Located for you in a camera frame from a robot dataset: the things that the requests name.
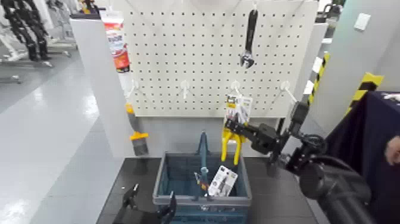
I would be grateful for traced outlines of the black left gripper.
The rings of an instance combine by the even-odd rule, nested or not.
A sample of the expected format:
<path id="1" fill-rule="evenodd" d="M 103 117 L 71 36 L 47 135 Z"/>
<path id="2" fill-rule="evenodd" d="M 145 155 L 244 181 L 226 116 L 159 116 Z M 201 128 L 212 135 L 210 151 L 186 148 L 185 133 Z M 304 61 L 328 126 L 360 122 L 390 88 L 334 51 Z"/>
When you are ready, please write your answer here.
<path id="1" fill-rule="evenodd" d="M 157 211 L 137 210 L 135 197 L 138 192 L 138 183 L 125 192 L 122 208 L 118 211 L 112 224 L 154 224 L 161 223 L 161 221 L 173 220 L 177 210 L 177 200 L 174 191 L 170 194 L 169 204 L 162 206 Z"/>

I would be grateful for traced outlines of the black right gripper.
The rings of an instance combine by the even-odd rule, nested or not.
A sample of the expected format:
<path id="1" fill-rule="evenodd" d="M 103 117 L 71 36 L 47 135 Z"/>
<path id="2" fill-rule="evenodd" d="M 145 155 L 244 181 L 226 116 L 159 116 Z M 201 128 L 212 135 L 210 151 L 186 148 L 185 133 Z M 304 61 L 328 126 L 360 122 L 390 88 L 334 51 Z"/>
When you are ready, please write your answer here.
<path id="1" fill-rule="evenodd" d="M 251 134 L 251 148 L 261 154 L 268 154 L 274 150 L 279 141 L 279 135 L 275 128 L 262 123 L 259 126 L 241 124 L 235 120 L 228 119 L 224 127 L 229 130 L 229 140 L 235 142 L 246 142 L 247 136 Z"/>

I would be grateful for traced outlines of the person's bare hand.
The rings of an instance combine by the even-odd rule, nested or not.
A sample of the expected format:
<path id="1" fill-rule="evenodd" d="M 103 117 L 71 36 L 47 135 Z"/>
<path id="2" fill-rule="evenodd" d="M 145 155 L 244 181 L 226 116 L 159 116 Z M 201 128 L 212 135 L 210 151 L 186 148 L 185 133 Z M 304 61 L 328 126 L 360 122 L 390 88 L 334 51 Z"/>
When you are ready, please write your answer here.
<path id="1" fill-rule="evenodd" d="M 394 166 L 399 164 L 400 138 L 394 136 L 386 145 L 385 157 L 386 161 Z"/>

